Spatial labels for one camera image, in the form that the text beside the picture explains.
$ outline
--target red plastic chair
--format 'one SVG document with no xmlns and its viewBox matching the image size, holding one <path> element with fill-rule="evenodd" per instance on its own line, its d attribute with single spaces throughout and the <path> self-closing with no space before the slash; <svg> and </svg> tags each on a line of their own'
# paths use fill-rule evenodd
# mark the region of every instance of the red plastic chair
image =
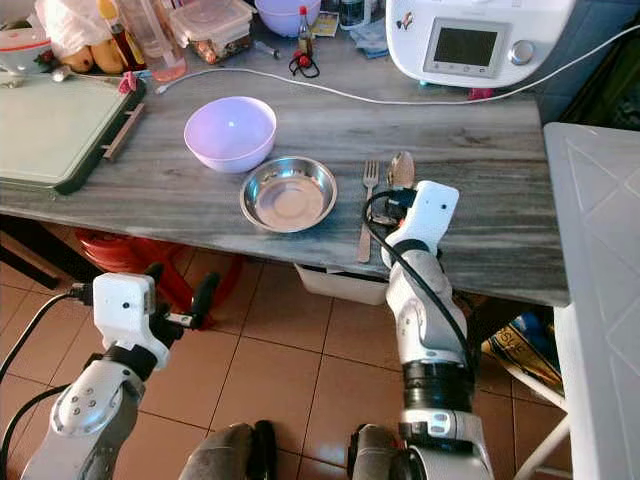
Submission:
<svg viewBox="0 0 640 480">
<path fill-rule="evenodd" d="M 75 234 L 86 256 L 108 272 L 142 273 L 152 263 L 162 263 L 164 271 L 157 285 L 158 290 L 180 311 L 188 312 L 191 309 L 193 289 L 172 262 L 183 245 L 83 228 L 77 228 Z M 241 255 L 233 256 L 231 268 L 214 294 L 213 307 L 221 305 L 233 291 L 240 278 L 243 261 Z M 210 328 L 212 324 L 212 319 L 207 316 L 202 329 Z"/>
</svg>

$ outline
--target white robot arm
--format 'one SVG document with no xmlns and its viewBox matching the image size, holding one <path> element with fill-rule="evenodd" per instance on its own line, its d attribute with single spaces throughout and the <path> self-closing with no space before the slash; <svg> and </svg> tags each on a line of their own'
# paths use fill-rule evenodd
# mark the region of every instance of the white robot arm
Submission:
<svg viewBox="0 0 640 480">
<path fill-rule="evenodd" d="M 367 456 L 377 455 L 379 461 L 381 450 L 362 449 L 361 442 L 366 444 L 381 434 L 363 430 L 365 438 L 357 441 L 353 478 L 493 478 L 482 423 L 471 411 L 474 365 L 466 343 L 466 320 L 452 300 L 451 284 L 436 257 L 458 191 L 423 181 L 415 192 L 395 191 L 388 196 L 409 207 L 402 226 L 386 241 L 372 231 L 391 268 L 386 298 L 396 319 L 404 374 L 400 435 L 405 449 L 393 461 L 389 457 L 389 477 L 381 471 L 384 469 L 371 472 Z"/>
<path fill-rule="evenodd" d="M 23 480 L 112 477 L 120 446 L 135 426 L 144 382 L 167 365 L 183 329 L 199 326 L 217 282 L 209 275 L 194 295 L 194 313 L 175 315 L 167 306 L 156 310 L 151 276 L 106 273 L 94 280 L 94 322 L 106 352 L 56 399 Z"/>
</svg>

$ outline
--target black cable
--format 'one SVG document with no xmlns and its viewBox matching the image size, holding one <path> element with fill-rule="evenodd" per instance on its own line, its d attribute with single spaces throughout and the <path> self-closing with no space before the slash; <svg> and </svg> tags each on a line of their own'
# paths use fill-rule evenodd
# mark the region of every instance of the black cable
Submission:
<svg viewBox="0 0 640 480">
<path fill-rule="evenodd" d="M 394 196 L 400 196 L 404 194 L 406 194 L 404 190 L 389 190 L 386 192 L 379 192 L 379 193 L 376 193 L 375 195 L 372 195 L 371 198 L 365 202 L 364 207 L 362 208 L 362 221 L 366 225 L 367 230 L 369 230 L 369 233 L 371 233 L 371 236 L 375 238 L 376 241 L 380 245 L 382 245 L 382 247 L 389 253 L 389 255 L 391 255 L 391 257 L 402 266 L 404 271 L 409 274 L 409 276 L 427 294 L 429 299 L 433 301 L 436 307 L 438 307 L 438 310 L 440 310 L 440 313 L 442 313 L 442 316 L 444 317 L 444 319 L 447 321 L 447 323 L 453 330 L 453 333 L 455 334 L 456 338 L 458 339 L 458 342 L 460 343 L 460 346 L 464 351 L 464 357 L 467 363 L 467 368 L 469 369 L 469 371 L 473 372 L 474 364 L 473 364 L 473 354 L 471 352 L 471 348 L 469 347 L 469 343 L 467 342 L 467 339 L 465 338 L 464 333 L 462 333 L 462 330 L 460 330 L 460 326 L 451 315 L 451 312 L 449 311 L 449 309 L 442 303 L 442 300 L 440 300 L 440 297 L 438 297 L 438 295 L 431 289 L 431 287 L 427 285 L 427 282 L 425 282 L 422 279 L 422 277 L 418 274 L 418 272 L 416 272 L 415 269 L 411 265 L 409 265 L 409 263 L 404 258 L 402 258 L 402 255 L 400 255 L 400 253 L 398 253 L 398 251 L 395 248 L 389 245 L 386 242 L 386 240 L 382 237 L 382 235 L 376 232 L 371 226 L 371 220 L 369 218 L 369 208 L 371 207 L 374 201 L 376 201 L 379 198 L 393 198 Z"/>
<path fill-rule="evenodd" d="M 56 303 L 58 303 L 60 300 L 64 300 L 65 298 L 71 298 L 71 296 L 72 295 L 68 293 L 61 293 L 60 295 L 56 295 L 47 303 L 45 303 L 40 308 L 40 310 L 38 310 L 38 313 L 36 313 L 33 316 L 33 319 L 31 320 L 31 322 L 29 322 L 29 325 L 27 325 L 27 328 L 24 329 L 24 332 L 22 332 L 22 335 L 20 335 L 20 338 L 18 339 L 16 344 L 13 346 L 9 354 L 6 356 L 6 358 L 4 359 L 4 362 L 2 362 L 2 366 L 0 367 L 0 383 L 2 383 L 2 380 L 4 379 L 4 376 L 7 373 L 7 370 L 9 370 L 9 366 L 11 365 L 11 362 L 13 362 L 16 355 L 18 355 L 18 352 L 20 351 L 20 349 L 23 347 L 27 339 L 31 336 L 35 328 L 38 326 L 38 323 L 40 323 L 40 320 L 42 320 L 42 317 L 44 316 L 44 314 L 47 313 L 49 309 L 53 307 Z"/>
<path fill-rule="evenodd" d="M 20 410 L 18 410 L 16 412 L 16 414 L 13 416 L 13 418 L 9 422 L 9 425 L 7 425 L 7 429 L 4 432 L 4 437 L 2 437 L 2 450 L 0 450 L 0 475 L 2 475 L 0 478 L 2 478 L 2 480 L 6 480 L 6 479 L 9 478 L 9 476 L 8 476 L 9 472 L 8 472 L 8 469 L 7 469 L 7 464 L 8 464 L 8 459 L 9 459 L 9 444 L 11 443 L 11 436 L 13 435 L 13 432 L 15 431 L 16 426 L 18 425 L 18 422 L 20 421 L 20 419 L 35 404 L 37 404 L 38 402 L 44 400 L 45 398 L 48 398 L 48 397 L 50 397 L 52 395 L 56 395 L 58 393 L 63 392 L 68 386 L 69 386 L 69 384 L 61 385 L 59 387 L 54 387 L 51 390 L 47 390 L 45 392 L 42 392 L 39 395 L 36 395 L 31 400 L 29 400 L 27 403 L 25 403 L 20 408 Z"/>
</svg>

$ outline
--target white appliance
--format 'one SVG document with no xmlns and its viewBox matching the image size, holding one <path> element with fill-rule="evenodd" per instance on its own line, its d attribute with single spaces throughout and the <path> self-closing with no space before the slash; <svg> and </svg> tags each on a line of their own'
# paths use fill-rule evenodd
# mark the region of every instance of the white appliance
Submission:
<svg viewBox="0 0 640 480">
<path fill-rule="evenodd" d="M 560 38 L 575 0 L 388 0 L 396 66 L 420 81 L 496 88 L 531 75 Z"/>
<path fill-rule="evenodd" d="M 573 478 L 640 478 L 640 133 L 544 128 L 571 304 L 555 311 Z"/>
</svg>

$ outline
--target plastic bag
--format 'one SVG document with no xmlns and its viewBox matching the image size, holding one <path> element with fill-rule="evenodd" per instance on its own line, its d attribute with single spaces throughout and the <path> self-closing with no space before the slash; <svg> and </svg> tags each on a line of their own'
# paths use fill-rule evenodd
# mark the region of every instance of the plastic bag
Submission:
<svg viewBox="0 0 640 480">
<path fill-rule="evenodd" d="M 564 395 L 552 311 L 550 315 L 550 318 L 543 318 L 532 312 L 523 313 L 485 341 L 482 351 L 517 365 L 526 374 Z"/>
<path fill-rule="evenodd" d="M 111 32 L 98 13 L 95 0 L 36 0 L 36 13 L 58 58 L 77 53 L 85 45 L 109 40 Z"/>
</svg>

